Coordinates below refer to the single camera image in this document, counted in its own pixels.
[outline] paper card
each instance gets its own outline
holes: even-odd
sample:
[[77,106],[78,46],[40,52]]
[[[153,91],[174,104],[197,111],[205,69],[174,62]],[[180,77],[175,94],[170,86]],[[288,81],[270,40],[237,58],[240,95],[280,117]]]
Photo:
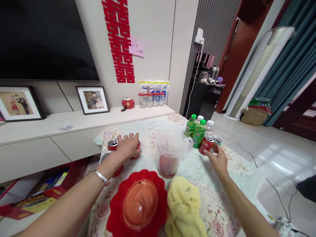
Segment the paper card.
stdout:
[[144,57],[144,42],[131,37],[132,46],[128,47],[129,53]]

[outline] air conditioner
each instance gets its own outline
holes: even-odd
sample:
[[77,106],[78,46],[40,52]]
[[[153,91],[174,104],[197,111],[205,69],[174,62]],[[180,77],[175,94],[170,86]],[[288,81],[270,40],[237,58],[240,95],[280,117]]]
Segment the air conditioner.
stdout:
[[248,106],[294,30],[294,27],[282,26],[265,33],[231,99],[225,117],[240,119],[242,110]]

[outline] red plastic plate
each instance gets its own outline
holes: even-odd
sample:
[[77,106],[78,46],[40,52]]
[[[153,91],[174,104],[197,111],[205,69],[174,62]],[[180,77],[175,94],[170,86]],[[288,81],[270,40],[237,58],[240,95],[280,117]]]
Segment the red plastic plate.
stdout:
[[[126,194],[135,182],[147,179],[156,187],[158,193],[157,211],[151,222],[140,230],[130,228],[124,219],[123,204]],[[158,231],[167,219],[167,191],[165,190],[165,182],[159,178],[155,171],[141,170],[132,173],[126,180],[121,182],[118,192],[114,195],[110,202],[111,213],[106,224],[108,231],[112,232],[113,237],[122,236],[157,236]]]

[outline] gray slatted panel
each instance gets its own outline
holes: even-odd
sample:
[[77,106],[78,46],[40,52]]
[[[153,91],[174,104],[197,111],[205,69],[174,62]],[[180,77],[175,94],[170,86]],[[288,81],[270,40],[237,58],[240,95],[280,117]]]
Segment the gray slatted panel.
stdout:
[[200,52],[202,49],[202,45],[194,42],[198,28],[203,29],[204,32],[203,36],[205,40],[203,52],[214,55],[214,64],[218,65],[230,29],[235,20],[240,1],[241,0],[199,0],[180,114],[183,114],[185,101],[187,96],[190,95],[188,89],[197,52]]

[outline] yellow cloth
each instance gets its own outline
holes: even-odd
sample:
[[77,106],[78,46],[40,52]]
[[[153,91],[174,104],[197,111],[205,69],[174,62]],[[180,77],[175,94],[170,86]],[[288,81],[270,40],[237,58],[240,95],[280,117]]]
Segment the yellow cloth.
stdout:
[[164,226],[168,237],[207,237],[200,217],[200,192],[184,177],[174,177],[168,190],[170,213]]

